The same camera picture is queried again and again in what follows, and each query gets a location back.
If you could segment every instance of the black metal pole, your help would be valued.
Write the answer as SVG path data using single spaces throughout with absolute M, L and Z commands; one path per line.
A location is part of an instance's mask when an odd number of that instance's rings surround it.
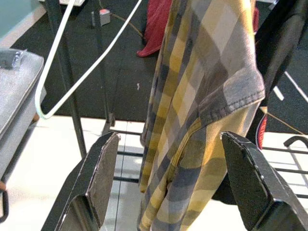
M 99 0 L 92 0 L 92 10 L 94 12 L 94 22 L 95 22 L 95 35 L 96 35 L 96 42 L 97 42 L 97 57 L 103 53 L 103 39 L 102 39 L 102 31 L 101 31 L 101 19 L 100 19 L 100 6 Z M 101 61 L 99 64 L 100 68 L 100 75 L 101 75 L 101 83 L 102 83 L 102 91 L 103 91 L 103 104 L 104 104 L 104 111 L 105 111 L 105 118 L 106 124 L 109 124 L 109 106 L 108 106 L 108 98 L 107 98 L 107 91 L 106 91 L 106 78 L 105 78 L 105 67 L 104 61 Z
M 51 25 L 53 35 L 55 36 L 58 31 L 61 19 L 62 19 L 62 13 L 61 13 L 59 1 L 58 0 L 46 0 L 46 11 L 48 14 L 48 18 L 49 18 L 49 22 Z M 58 52 L 57 60 L 59 62 L 59 66 L 61 70 L 61 76 L 62 76 L 62 81 L 64 84 L 64 89 L 65 91 L 68 91 L 71 88 L 71 86 L 74 84 L 74 79 L 73 79 L 73 72 L 72 72 L 72 67 L 70 63 L 70 57 L 68 53 L 65 33 L 62 36 L 57 52 Z M 76 132 L 76 136 L 78 140 L 80 153 L 82 157 L 85 157 L 87 154 L 87 151 L 86 151 L 85 141 L 83 138 L 83 131 L 82 131 L 82 126 L 80 122 L 80 116 L 77 110 L 77 101 L 76 101 L 75 94 L 72 94 L 72 96 L 69 98 L 69 104 L 70 104 L 72 119 L 74 122 L 74 128 L 75 128 L 75 132 Z

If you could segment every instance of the yellow plaid shirt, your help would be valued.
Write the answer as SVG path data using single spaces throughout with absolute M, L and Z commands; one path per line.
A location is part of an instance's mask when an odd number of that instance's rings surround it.
M 245 136 L 264 98 L 249 0 L 173 0 L 142 134 L 137 229 L 184 231 L 226 174 L 219 134 Z

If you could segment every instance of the white floor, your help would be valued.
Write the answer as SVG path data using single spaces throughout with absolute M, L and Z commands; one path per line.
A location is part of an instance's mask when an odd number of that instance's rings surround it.
M 87 150 L 98 139 L 103 125 L 104 120 L 82 118 Z M 116 121 L 114 129 L 142 132 L 142 128 L 143 123 Z M 266 133 L 264 146 L 284 148 L 283 142 L 292 135 Z M 299 141 L 292 145 L 292 149 L 307 151 Z M 121 134 L 119 150 L 142 153 L 139 136 Z M 298 169 L 290 153 L 264 150 L 264 155 L 274 167 Z M 307 171 L 308 155 L 295 154 L 295 157 L 302 170 Z M 0 224 L 0 230 L 39 231 L 66 176 L 79 160 L 72 119 L 53 116 L 49 120 L 40 120 L 7 183 L 10 214 Z M 115 176 L 138 178 L 140 167 L 141 158 L 118 155 Z M 295 193 L 308 194 L 307 175 L 281 174 Z M 101 231 L 135 231 L 141 197 L 137 184 L 114 181 Z M 301 202 L 308 209 L 308 200 Z M 190 231 L 206 229 L 245 230 L 237 206 L 217 201 L 210 201 Z

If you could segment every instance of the gray ottoman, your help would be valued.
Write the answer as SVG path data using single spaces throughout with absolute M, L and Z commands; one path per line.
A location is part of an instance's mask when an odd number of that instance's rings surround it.
M 34 95 L 43 67 L 42 57 L 24 52 L 19 69 L 0 68 L 0 178 L 36 113 Z

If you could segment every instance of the white cord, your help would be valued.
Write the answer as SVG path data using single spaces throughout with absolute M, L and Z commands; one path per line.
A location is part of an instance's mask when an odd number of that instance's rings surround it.
M 63 105 L 63 103 L 73 94 L 73 92 L 79 87 L 79 85 L 89 76 L 89 74 L 94 70 L 94 68 L 97 67 L 97 65 L 105 58 L 105 56 L 109 53 L 109 51 L 112 49 L 112 47 L 114 46 L 114 44 L 116 43 L 116 41 L 118 40 L 118 38 L 120 37 L 120 35 L 122 34 L 122 32 L 124 31 L 125 27 L 128 25 L 129 21 L 131 20 L 131 18 L 133 17 L 134 13 L 136 12 L 137 8 L 139 7 L 140 3 L 142 0 L 138 0 L 137 4 L 135 5 L 134 9 L 131 11 L 130 15 L 128 16 L 127 20 L 125 21 L 125 23 L 122 25 L 121 29 L 119 30 L 119 32 L 117 33 L 117 35 L 115 36 L 114 40 L 112 40 L 112 42 L 110 43 L 110 45 L 108 46 L 108 48 L 104 51 L 104 53 L 95 61 L 95 63 L 93 63 L 93 65 L 83 74 L 83 76 L 72 86 L 72 88 L 70 90 L 68 90 L 68 92 L 62 97 L 62 99 L 47 113 L 44 114 L 42 112 L 42 108 L 40 106 L 40 97 L 41 97 L 41 93 L 44 87 L 44 83 L 46 81 L 47 78 L 47 74 L 49 72 L 50 66 L 52 64 L 53 58 L 55 56 L 55 53 L 57 51 L 57 48 L 59 46 L 59 42 L 61 40 L 62 34 L 64 32 L 64 28 L 65 25 L 67 23 L 68 17 L 73 9 L 75 0 L 70 0 L 68 3 L 68 6 L 66 8 L 66 11 L 63 15 L 62 21 L 60 23 L 58 32 L 56 34 L 56 37 L 54 39 L 54 42 L 52 44 L 51 47 L 51 51 L 48 55 L 45 67 L 43 69 L 42 75 L 38 81 L 38 86 L 35 92 L 35 108 L 37 110 L 37 113 L 39 115 L 39 117 L 43 118 L 43 119 L 49 119 L 50 117 L 52 117 L 56 111 Z

